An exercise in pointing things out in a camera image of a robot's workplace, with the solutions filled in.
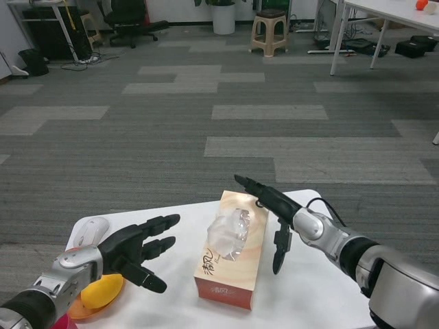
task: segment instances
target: yellow mango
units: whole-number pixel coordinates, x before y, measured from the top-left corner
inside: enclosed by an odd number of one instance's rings
[[[81,291],[81,300],[86,308],[93,309],[109,304],[117,297],[123,286],[123,276],[110,274],[89,284]]]

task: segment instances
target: black box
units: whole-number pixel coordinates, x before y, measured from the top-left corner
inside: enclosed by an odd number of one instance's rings
[[[425,55],[427,46],[416,41],[401,41],[396,44],[395,53],[409,58],[418,58]]]
[[[30,75],[38,77],[40,75],[48,74],[49,69],[47,68],[46,63],[44,62],[44,57],[39,50],[26,49],[19,51],[19,55],[24,63],[26,63],[27,67],[25,70]]]
[[[66,8],[59,7],[59,10],[72,45],[67,43],[60,23],[58,21],[49,21],[49,19],[56,18],[51,8],[34,7],[23,11],[23,18],[34,20],[28,21],[27,24],[40,52],[44,57],[50,60],[72,60],[71,47],[73,47],[79,60],[89,59],[92,50],[78,8],[69,7],[69,12],[76,30],[73,30],[70,24],[70,18]]]
[[[434,47],[438,44],[432,36],[412,36],[410,40],[427,45],[427,51],[434,51]]]

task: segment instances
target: orange ball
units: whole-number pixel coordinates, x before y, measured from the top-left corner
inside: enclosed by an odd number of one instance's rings
[[[416,2],[416,9],[424,10],[427,4],[428,4],[428,0],[418,0],[418,2]]]

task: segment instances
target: black bag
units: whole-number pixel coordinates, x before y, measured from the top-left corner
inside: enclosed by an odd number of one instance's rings
[[[438,41],[434,40],[432,36],[412,36],[410,40],[423,43],[427,46],[427,51],[434,51],[434,47],[438,44]]]
[[[26,63],[27,71],[30,75],[38,77],[39,75],[48,74],[49,69],[44,62],[44,57],[41,55],[39,50],[36,49],[26,49],[19,52],[20,57]]]
[[[346,49],[352,49],[355,50],[357,53],[363,53],[369,56],[374,55],[378,45],[376,42],[371,42],[363,38],[346,40],[344,41],[344,44],[346,45]],[[381,45],[378,57],[384,57],[389,52],[389,50],[390,46]]]
[[[416,41],[401,41],[396,44],[395,53],[409,58],[418,58],[425,55],[427,46]]]

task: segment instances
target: white table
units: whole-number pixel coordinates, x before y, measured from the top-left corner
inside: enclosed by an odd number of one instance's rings
[[[315,191],[286,193],[302,205],[318,197]],[[295,328],[295,329],[360,329],[371,328],[368,300],[348,276],[333,266],[322,252],[307,247],[294,234],[292,250],[285,257],[281,272],[272,273],[276,250],[274,232],[280,225],[270,213],[261,264],[254,292],[253,311],[220,304],[198,297],[193,273],[206,240],[206,229],[215,218],[219,202],[189,204],[168,208],[104,215],[110,232],[146,219],[178,213],[180,223],[162,234],[175,236],[176,244],[159,258],[143,266],[166,281],[162,295],[127,283],[118,299],[92,322],[78,324],[83,328]],[[312,209],[329,215],[322,202]],[[79,220],[73,237],[90,217]]]
[[[432,15],[416,10],[416,0],[344,0],[344,9],[342,15],[342,24],[340,26],[337,45],[331,66],[331,75],[335,75],[337,68],[337,58],[342,46],[344,28],[349,18],[351,10],[358,9],[363,12],[373,14],[384,18],[384,25],[379,35],[377,49],[375,50],[370,68],[373,69],[377,61],[384,34],[387,31],[389,21],[394,21],[416,29],[421,29],[431,34],[439,32],[439,9]],[[439,133],[433,139],[433,144],[439,144]]]
[[[21,17],[20,12],[17,10],[18,6],[27,6],[29,7],[29,0],[7,0],[6,3],[9,5],[13,15],[15,16],[15,19],[19,23],[23,33],[26,36],[26,39],[30,45],[32,45],[32,40],[30,39],[29,35],[27,34],[26,28],[23,26],[23,22],[29,22],[29,21],[40,21],[40,19],[23,19]],[[59,5],[64,5],[63,0],[35,0],[32,4],[35,7],[51,7],[52,10],[55,13],[56,19],[45,19],[45,21],[58,21],[61,25],[62,32],[64,33],[64,36],[67,40],[67,44],[69,45],[70,52],[73,56],[73,59],[77,62],[78,57],[76,56],[76,53],[73,49],[73,43],[71,42],[70,35],[67,31],[66,25],[64,24],[64,21],[62,20],[60,10],[58,8]]]

